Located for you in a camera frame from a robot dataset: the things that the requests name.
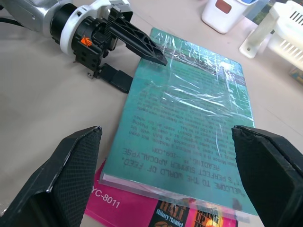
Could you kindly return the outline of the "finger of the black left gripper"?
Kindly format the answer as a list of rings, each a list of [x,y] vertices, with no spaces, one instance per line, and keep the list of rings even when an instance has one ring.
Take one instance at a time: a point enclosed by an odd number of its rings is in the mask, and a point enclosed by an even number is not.
[[[111,33],[123,41],[126,47],[139,57],[166,66],[168,61],[161,48],[142,30],[123,18],[111,23]]]
[[[101,79],[117,88],[123,93],[128,94],[131,88],[133,78],[121,70],[116,70],[108,64],[104,64],[98,71]]]

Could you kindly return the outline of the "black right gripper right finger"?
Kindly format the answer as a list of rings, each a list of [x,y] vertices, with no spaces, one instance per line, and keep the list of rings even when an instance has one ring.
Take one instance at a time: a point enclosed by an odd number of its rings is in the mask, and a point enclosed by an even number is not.
[[[303,155],[285,137],[232,128],[242,185],[266,227],[303,225]]]

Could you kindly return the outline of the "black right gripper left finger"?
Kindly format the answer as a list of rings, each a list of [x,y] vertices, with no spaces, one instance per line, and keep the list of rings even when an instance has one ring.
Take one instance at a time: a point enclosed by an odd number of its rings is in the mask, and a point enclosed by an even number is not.
[[[0,218],[2,227],[78,227],[94,185],[102,128],[61,140]]]

